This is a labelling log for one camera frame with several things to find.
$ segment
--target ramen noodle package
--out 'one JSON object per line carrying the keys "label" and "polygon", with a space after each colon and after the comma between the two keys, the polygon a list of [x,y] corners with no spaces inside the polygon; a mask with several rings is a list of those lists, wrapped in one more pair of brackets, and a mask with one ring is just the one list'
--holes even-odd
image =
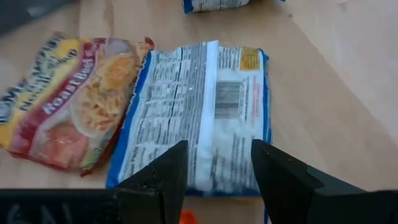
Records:
{"label": "ramen noodle package", "polygon": [[244,6],[252,0],[182,0],[184,13],[213,11]]}
{"label": "ramen noodle package", "polygon": [[113,150],[153,48],[146,42],[55,34],[28,76],[0,98],[0,144],[14,156],[89,174]]}
{"label": "ramen noodle package", "polygon": [[189,195],[260,196],[251,141],[271,143],[268,56],[217,41],[151,51],[106,181],[113,188],[188,140]]}

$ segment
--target red and yellow noodle package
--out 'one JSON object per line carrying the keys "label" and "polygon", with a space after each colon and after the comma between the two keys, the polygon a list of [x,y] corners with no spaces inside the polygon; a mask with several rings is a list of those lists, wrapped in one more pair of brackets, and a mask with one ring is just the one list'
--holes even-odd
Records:
{"label": "red and yellow noodle package", "polygon": [[18,157],[89,174],[116,144],[153,42],[55,34],[26,79],[0,98],[0,144]]}

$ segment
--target nutrition facts label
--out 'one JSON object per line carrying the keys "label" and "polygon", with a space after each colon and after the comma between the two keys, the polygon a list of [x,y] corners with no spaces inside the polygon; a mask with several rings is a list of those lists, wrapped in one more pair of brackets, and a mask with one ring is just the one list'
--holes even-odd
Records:
{"label": "nutrition facts label", "polygon": [[124,178],[139,171],[180,140],[189,142],[188,183],[195,181],[206,77],[206,43],[152,53],[148,75],[131,123]]}

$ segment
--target blue package edge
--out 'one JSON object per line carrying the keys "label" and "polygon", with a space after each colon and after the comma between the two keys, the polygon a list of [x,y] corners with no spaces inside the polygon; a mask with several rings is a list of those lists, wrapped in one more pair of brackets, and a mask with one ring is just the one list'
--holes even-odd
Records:
{"label": "blue package edge", "polygon": [[267,209],[265,208],[265,209],[264,209],[264,224],[268,224],[268,219],[269,219],[268,211],[267,211]]}
{"label": "blue package edge", "polygon": [[192,0],[182,0],[182,6],[185,14],[193,11]]}
{"label": "blue package edge", "polygon": [[269,57],[262,49],[258,49],[262,54],[263,68],[264,68],[264,95],[262,97],[262,106],[264,112],[264,131],[263,140],[268,144],[272,144],[272,130],[271,130],[271,91],[269,90],[268,82],[268,60]]}
{"label": "blue package edge", "polygon": [[147,78],[151,59],[152,59],[152,54],[151,53],[147,54],[147,57],[143,64],[143,68],[139,72],[137,85],[134,90],[135,96],[133,97],[132,102],[130,102],[129,108],[126,111],[126,117],[124,119],[122,130],[120,132],[120,136],[116,143],[116,148],[113,152],[113,156],[111,159],[111,166],[108,171],[108,176],[106,178],[106,185],[105,185],[107,189],[113,189],[115,188],[115,186],[119,184],[118,176],[122,167],[124,156],[126,155],[126,148],[129,142],[131,120],[134,117],[137,110],[137,106],[139,103],[139,95]]}

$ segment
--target barcode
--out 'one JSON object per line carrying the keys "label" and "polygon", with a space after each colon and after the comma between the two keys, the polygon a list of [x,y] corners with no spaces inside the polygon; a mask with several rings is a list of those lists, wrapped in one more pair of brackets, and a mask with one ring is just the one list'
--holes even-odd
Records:
{"label": "barcode", "polygon": [[217,82],[215,118],[239,117],[241,82]]}

